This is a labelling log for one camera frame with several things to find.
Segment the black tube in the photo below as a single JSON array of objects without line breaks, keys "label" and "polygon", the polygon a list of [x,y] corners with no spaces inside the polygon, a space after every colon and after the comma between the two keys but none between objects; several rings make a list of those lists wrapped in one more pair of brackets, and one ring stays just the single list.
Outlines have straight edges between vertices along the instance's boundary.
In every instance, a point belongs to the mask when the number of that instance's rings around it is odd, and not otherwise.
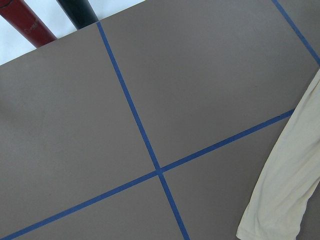
[{"label": "black tube", "polygon": [[98,22],[88,0],[56,0],[77,30]]}]

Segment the cloth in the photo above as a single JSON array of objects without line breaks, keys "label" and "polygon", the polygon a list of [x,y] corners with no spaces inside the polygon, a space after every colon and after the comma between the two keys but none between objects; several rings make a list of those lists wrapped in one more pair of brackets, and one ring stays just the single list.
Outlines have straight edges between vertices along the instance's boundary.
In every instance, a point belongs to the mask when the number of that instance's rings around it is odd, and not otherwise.
[{"label": "cloth", "polygon": [[273,147],[236,236],[295,240],[320,180],[320,70]]}]

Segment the blue grid line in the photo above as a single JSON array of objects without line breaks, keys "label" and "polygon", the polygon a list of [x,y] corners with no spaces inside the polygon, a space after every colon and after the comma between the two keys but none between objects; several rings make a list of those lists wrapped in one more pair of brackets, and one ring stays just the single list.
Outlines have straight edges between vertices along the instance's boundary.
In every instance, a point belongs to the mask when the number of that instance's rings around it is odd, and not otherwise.
[{"label": "blue grid line", "polygon": [[320,66],[320,57],[317,55],[315,50],[312,48],[310,43],[307,41],[307,39],[302,35],[299,28],[295,25],[294,21],[289,17],[289,15],[286,13],[285,9],[280,5],[278,0],[271,0],[273,4],[276,6],[276,8],[280,11],[282,16],[285,18],[285,20],[288,22],[288,24],[291,26],[291,28],[294,30],[294,32],[297,34],[297,36],[300,38],[306,49],[308,49],[309,53],[312,55],[314,60],[318,63]]},{"label": "blue grid line", "polygon": [[123,90],[123,93],[125,95],[125,98],[126,98],[128,104],[129,104],[129,107],[130,107],[131,112],[133,114],[134,120],[135,120],[135,122],[136,122],[136,124],[137,124],[137,126],[139,128],[139,131],[141,133],[141,136],[143,138],[145,146],[146,146],[146,148],[148,150],[148,153],[149,153],[149,155],[151,157],[151,160],[153,162],[155,171],[156,171],[156,173],[157,173],[157,175],[159,177],[159,180],[160,180],[161,185],[163,187],[163,190],[165,192],[166,198],[168,199],[168,202],[169,202],[169,204],[171,206],[171,209],[173,211],[173,214],[174,214],[174,217],[176,219],[176,222],[177,222],[177,224],[178,224],[178,226],[180,228],[180,231],[182,233],[183,239],[184,240],[190,240],[190,237],[188,235],[187,229],[186,229],[186,227],[184,225],[184,222],[183,222],[183,220],[181,218],[181,215],[179,213],[179,210],[177,208],[175,200],[174,200],[174,198],[173,198],[173,196],[172,196],[172,194],[170,192],[169,186],[168,186],[167,181],[166,181],[166,179],[165,179],[165,177],[163,175],[162,169],[161,169],[160,164],[159,164],[159,162],[157,160],[155,152],[154,152],[154,150],[153,150],[153,148],[152,148],[152,146],[150,144],[150,141],[149,141],[149,138],[147,136],[147,133],[146,133],[146,131],[144,129],[144,126],[142,125],[142,122],[140,120],[140,117],[138,115],[136,107],[135,107],[135,105],[134,105],[134,103],[132,101],[132,98],[131,98],[129,90],[128,90],[127,86],[126,86],[125,80],[122,77],[122,74],[120,72],[119,66],[118,66],[117,61],[115,59],[115,56],[114,56],[114,54],[113,54],[113,52],[111,50],[111,47],[109,45],[108,39],[106,37],[106,34],[105,34],[105,32],[104,32],[104,30],[103,30],[103,28],[101,26],[101,23],[99,21],[96,23],[96,25],[97,25],[97,27],[99,29],[99,32],[100,32],[101,38],[103,40],[104,46],[105,46],[105,48],[107,50],[107,53],[108,53],[108,55],[110,57],[111,63],[112,63],[113,68],[114,68],[114,71],[115,71],[115,73],[116,73],[116,75],[118,77],[118,80],[119,80],[120,85],[122,87],[122,90]]},{"label": "blue grid line", "polygon": [[10,234],[8,236],[5,236],[5,237],[1,238],[0,240],[12,240],[12,239],[15,239],[17,237],[20,237],[21,235],[24,235],[26,233],[29,233],[29,232],[33,231],[33,230],[36,230],[36,229],[38,229],[38,228],[40,228],[40,227],[42,227],[44,225],[52,223],[52,222],[54,222],[54,221],[56,221],[58,219],[61,219],[61,218],[65,217],[65,216],[70,215],[70,214],[72,214],[74,212],[77,212],[77,211],[79,211],[81,209],[84,209],[84,208],[86,208],[86,207],[88,207],[88,206],[90,206],[92,204],[95,204],[95,203],[97,203],[97,202],[99,202],[99,201],[101,201],[103,199],[106,199],[106,198],[108,198],[108,197],[110,197],[112,195],[115,195],[115,194],[117,194],[119,192],[122,192],[123,190],[131,188],[134,185],[140,184],[140,183],[142,183],[142,182],[144,182],[144,181],[146,181],[148,179],[151,179],[151,178],[155,177],[156,175],[157,175],[156,171],[150,172],[150,173],[148,173],[146,175],[143,175],[141,177],[138,177],[138,178],[136,178],[136,179],[134,179],[134,180],[132,180],[130,182],[127,182],[127,183],[125,183],[125,184],[123,184],[121,186],[118,186],[118,187],[116,187],[116,188],[114,188],[114,189],[112,189],[110,191],[107,191],[107,192],[105,192],[105,193],[103,193],[103,194],[101,194],[99,196],[91,198],[91,199],[89,199],[87,201],[84,201],[84,202],[82,202],[82,203],[80,203],[80,204],[78,204],[76,206],[73,206],[73,207],[71,207],[71,208],[69,208],[67,210],[59,212],[59,213],[57,213],[57,214],[55,214],[53,216],[50,216],[50,217],[48,217],[48,218],[46,218],[44,220],[41,220],[41,221],[36,222],[36,223],[34,223],[34,224],[30,225],[30,226],[27,226],[27,227],[25,227],[25,228],[23,228],[23,229],[21,229],[19,231],[16,231],[16,232],[14,232],[14,233],[12,233],[12,234]]},{"label": "blue grid line", "polygon": [[224,139],[224,140],[222,140],[222,141],[220,141],[220,142],[218,142],[216,144],[213,144],[213,145],[208,146],[208,147],[206,147],[206,148],[204,148],[202,150],[199,150],[199,151],[197,151],[195,153],[192,153],[192,154],[190,154],[188,156],[185,156],[184,158],[181,158],[180,160],[177,160],[177,161],[175,161],[173,163],[170,163],[170,164],[162,167],[161,169],[162,169],[163,172],[166,172],[166,171],[168,171],[170,169],[178,167],[178,166],[180,166],[182,164],[185,164],[185,163],[187,163],[187,162],[189,162],[189,161],[191,161],[191,160],[193,160],[195,158],[198,158],[198,157],[200,157],[202,155],[205,155],[205,154],[207,154],[209,152],[212,152],[212,151],[214,151],[216,149],[219,149],[219,148],[221,148],[221,147],[223,147],[223,146],[225,146],[227,144],[230,144],[230,143],[232,143],[232,142],[234,142],[234,141],[236,141],[238,139],[241,139],[241,138],[243,138],[243,137],[245,137],[245,136],[247,136],[249,134],[252,134],[252,133],[254,133],[256,131],[259,131],[259,130],[261,130],[261,129],[263,129],[263,128],[271,125],[271,124],[274,124],[276,122],[279,122],[280,120],[288,118],[293,113],[294,113],[294,109],[292,109],[290,111],[287,111],[287,112],[285,112],[285,113],[283,113],[283,114],[281,114],[279,116],[273,117],[273,118],[271,118],[271,119],[269,119],[269,120],[267,120],[265,122],[262,122],[262,123],[260,123],[260,124],[258,124],[256,126],[253,126],[253,127],[249,128],[249,129],[247,129],[245,131],[239,132],[236,135],[228,137],[228,138],[226,138],[226,139]]}]

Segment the red tube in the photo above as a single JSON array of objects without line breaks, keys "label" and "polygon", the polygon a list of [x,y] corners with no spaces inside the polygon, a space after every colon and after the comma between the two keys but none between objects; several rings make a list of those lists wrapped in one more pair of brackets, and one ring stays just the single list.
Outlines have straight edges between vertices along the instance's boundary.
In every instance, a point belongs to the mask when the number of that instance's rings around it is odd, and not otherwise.
[{"label": "red tube", "polygon": [[0,15],[36,48],[57,39],[24,0],[0,0]]}]

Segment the dark red pipe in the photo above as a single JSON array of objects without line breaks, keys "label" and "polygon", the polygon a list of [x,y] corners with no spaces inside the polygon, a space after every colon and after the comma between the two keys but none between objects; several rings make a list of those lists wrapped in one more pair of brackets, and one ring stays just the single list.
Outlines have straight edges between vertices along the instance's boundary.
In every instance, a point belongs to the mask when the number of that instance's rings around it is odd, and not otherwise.
[{"label": "dark red pipe", "polygon": [[0,0],[0,15],[36,48],[57,39],[24,0]]}]

